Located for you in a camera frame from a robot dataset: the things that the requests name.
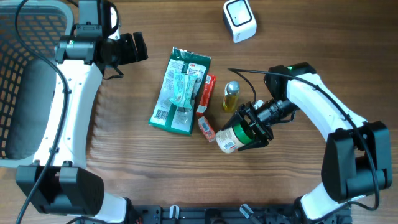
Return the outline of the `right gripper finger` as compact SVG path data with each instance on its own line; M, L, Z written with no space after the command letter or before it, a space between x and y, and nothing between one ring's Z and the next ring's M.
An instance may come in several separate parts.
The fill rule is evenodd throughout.
M249 144L245 144L244 146L240 147L238 151L244 151L247 149L257 149L257 148L263 148L266 147L269 144L269 141L267 138L255 138L253 141L251 141Z
M237 124L240 124L244 120L245 109L240 108L236 110L228 122L221 128L222 131L231 128Z

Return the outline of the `yellow liquid bottle silver cap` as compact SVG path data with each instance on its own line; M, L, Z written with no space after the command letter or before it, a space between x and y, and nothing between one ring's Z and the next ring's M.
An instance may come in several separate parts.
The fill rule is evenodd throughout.
M223 109L225 112L232 113L238 105L239 83L235 80L230 81L224 88Z

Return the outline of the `green lid white jar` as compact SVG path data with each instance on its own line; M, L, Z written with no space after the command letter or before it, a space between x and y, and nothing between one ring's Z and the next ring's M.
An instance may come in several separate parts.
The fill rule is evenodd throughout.
M218 131L216 142L219 148L227 154L237 151L254 140L254 134L245 123Z

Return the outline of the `pink tissue pack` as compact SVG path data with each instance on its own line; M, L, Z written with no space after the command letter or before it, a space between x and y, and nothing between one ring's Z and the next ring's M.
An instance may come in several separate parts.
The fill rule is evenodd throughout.
M213 142L216 139L216 133L214 129L210 126L208 120L204 116L198 119L198 126L208 142Z

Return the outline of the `red snack packet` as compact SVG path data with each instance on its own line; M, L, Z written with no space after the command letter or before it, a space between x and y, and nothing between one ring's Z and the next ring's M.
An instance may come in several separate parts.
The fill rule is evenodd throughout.
M215 83L216 83L216 76L212 75L212 74L208 74L206 76L205 86L204 86L204 90L203 90L203 93L201 96L201 100L199 102L198 108L195 113L197 116L204 115L204 113L209 105L209 101L210 101L213 89L215 87Z

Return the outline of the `green 3M gloves package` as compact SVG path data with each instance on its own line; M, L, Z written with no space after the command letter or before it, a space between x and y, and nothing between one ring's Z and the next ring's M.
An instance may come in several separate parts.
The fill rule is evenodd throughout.
M195 101L209 71L211 57L174 47L149 124L160 129L190 135L195 117ZM192 109L180 108L170 102L174 94L174 71L197 76L192 93Z

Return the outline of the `light teal small packet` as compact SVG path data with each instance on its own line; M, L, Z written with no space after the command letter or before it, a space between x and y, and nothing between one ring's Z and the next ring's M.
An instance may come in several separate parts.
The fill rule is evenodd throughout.
M174 71L174 94L170 102L180 108L192 109L192 93L197 76Z

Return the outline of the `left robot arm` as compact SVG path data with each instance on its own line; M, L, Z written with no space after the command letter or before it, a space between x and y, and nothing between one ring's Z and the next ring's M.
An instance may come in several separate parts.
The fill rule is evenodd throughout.
M32 163L17 168L25 193L21 208L70 215L74 221L141 223L128 198L110 194L101 177L86 169L91 110L106 68L148 58L140 32L120 34L119 13L110 1L80 1L79 21L59 40L49 63L57 75L44 137Z

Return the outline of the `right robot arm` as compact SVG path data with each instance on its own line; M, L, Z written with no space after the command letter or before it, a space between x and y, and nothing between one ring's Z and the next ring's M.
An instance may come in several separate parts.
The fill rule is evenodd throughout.
M289 123L303 111L323 136L326 147L321 182L309 193L285 205L268 205L256 215L248 205L240 213L253 223L351 223L351 207L392 185L391 139L381 121L370 123L345 106L306 62L278 65L264 72L272 98L237 108L216 134L220 149L229 154L265 147L273 125Z

